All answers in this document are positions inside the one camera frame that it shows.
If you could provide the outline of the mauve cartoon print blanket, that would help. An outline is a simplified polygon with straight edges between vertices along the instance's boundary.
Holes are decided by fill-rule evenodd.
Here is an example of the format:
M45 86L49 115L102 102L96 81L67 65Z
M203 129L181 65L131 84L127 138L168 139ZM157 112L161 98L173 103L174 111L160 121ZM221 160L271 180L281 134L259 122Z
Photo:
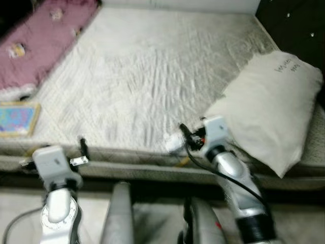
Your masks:
M44 0L0 42L0 102L32 96L87 28L98 0Z

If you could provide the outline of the black tufted headboard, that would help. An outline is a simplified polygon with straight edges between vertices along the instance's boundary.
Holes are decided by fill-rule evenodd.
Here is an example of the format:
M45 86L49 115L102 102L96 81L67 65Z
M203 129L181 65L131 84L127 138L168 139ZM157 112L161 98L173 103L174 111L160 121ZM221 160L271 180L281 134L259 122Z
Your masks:
M324 70L325 0L260 0L255 16L281 51Z

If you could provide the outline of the grey right robot leg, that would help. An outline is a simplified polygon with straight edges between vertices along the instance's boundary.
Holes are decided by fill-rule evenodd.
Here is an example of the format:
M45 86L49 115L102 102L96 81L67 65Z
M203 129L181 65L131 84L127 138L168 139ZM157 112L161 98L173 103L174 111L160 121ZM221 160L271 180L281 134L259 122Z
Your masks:
M177 244L228 244L212 206L197 197L186 198L183 206L185 228Z

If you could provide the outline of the grey robot leg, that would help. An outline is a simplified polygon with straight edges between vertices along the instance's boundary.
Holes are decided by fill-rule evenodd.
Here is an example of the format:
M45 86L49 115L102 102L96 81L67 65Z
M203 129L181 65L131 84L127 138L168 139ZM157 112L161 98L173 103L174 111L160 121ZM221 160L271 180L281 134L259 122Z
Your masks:
M100 244L135 244L130 189L125 181L114 185Z
M212 206L197 197L186 198L183 206L185 228L177 244L228 244Z

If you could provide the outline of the white paper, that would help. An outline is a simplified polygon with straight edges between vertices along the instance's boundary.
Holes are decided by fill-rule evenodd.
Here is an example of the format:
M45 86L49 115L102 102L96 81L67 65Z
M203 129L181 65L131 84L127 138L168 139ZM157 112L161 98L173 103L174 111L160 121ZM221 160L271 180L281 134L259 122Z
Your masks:
M164 140L165 149L170 154L178 154L186 145L186 140L182 133L166 134Z

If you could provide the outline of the grey left robot leg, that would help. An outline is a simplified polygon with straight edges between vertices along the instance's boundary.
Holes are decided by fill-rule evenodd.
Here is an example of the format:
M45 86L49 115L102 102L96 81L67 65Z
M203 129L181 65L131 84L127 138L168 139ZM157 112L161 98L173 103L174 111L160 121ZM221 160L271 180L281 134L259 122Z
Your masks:
M100 244L135 244L130 189L125 181L114 185Z

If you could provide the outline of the cream pillow with writing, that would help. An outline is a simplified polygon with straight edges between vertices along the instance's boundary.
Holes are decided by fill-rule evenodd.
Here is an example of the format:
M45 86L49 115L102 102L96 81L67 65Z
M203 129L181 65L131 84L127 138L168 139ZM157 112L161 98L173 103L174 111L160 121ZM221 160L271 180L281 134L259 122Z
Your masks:
M303 155L322 72L295 55L254 55L204 113L225 118L235 144L284 177Z

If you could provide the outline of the grey quilted mattress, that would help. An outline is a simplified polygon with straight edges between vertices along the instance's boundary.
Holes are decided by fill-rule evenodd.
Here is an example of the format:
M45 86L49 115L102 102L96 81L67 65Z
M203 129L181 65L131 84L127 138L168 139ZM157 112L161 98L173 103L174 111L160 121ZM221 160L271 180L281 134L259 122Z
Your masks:
M214 177L165 149L179 124L205 111L254 55L281 51L246 14L100 7L32 96L29 137L0 137L0 176L31 149L89 146L83 176L210 184Z

